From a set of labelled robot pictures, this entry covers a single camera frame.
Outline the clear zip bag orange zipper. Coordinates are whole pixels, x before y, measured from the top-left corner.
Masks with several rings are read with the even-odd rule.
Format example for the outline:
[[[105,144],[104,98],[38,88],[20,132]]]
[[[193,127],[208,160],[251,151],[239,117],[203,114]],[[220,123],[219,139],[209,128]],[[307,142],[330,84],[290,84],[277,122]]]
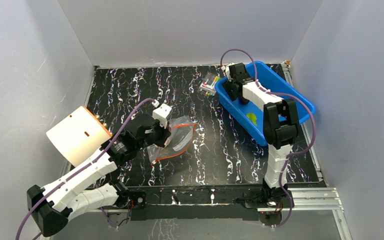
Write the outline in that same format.
[[[169,121],[171,135],[165,141],[164,147],[156,144],[147,147],[150,164],[155,165],[184,153],[193,141],[196,125],[189,115],[172,118]]]

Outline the green toy leaf vegetable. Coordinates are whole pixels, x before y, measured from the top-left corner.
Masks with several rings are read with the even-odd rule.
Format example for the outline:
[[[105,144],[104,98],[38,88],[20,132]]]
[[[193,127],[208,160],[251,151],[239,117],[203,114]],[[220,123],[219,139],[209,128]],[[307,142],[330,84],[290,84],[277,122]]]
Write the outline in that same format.
[[[257,119],[257,116],[254,113],[249,112],[249,113],[246,114],[246,116],[255,126],[258,125],[258,122],[257,122],[258,119]]]

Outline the dark red toy plum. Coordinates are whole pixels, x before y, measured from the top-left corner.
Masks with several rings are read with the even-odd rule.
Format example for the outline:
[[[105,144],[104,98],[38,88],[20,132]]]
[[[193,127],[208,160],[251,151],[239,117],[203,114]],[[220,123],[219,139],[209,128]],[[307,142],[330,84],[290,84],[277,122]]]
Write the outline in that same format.
[[[247,100],[247,99],[242,99],[241,101],[240,101],[240,103],[242,104],[242,105],[247,105],[248,103],[249,103],[249,100]]]

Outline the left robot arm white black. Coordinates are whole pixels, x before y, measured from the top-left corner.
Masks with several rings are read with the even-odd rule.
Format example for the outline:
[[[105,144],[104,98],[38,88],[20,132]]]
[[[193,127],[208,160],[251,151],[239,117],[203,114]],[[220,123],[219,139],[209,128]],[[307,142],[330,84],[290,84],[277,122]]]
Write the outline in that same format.
[[[95,189],[90,186],[146,147],[164,146],[170,134],[167,112],[139,114],[120,133],[112,134],[84,107],[51,128],[47,137],[73,169],[54,182],[27,190],[29,216],[41,234],[53,236],[72,219],[101,207],[127,206],[134,197],[118,181]]]

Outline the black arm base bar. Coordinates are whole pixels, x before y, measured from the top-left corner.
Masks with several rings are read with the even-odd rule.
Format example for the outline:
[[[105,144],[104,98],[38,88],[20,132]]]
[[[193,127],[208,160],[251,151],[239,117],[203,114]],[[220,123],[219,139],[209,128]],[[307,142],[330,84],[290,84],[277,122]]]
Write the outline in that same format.
[[[284,188],[262,184],[130,186],[134,221],[159,219],[242,219],[282,221],[282,211],[295,206]]]

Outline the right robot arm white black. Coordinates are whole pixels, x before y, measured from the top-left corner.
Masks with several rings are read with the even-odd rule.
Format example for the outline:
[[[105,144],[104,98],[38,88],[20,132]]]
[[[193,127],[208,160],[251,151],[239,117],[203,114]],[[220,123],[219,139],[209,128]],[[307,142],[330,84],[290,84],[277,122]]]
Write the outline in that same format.
[[[231,100],[245,104],[252,102],[262,111],[262,133],[268,144],[267,170],[258,196],[244,197],[245,203],[278,207],[287,194],[285,189],[288,155],[298,136],[299,116],[296,102],[275,95],[251,77],[243,63],[221,67],[227,81],[222,84]]]

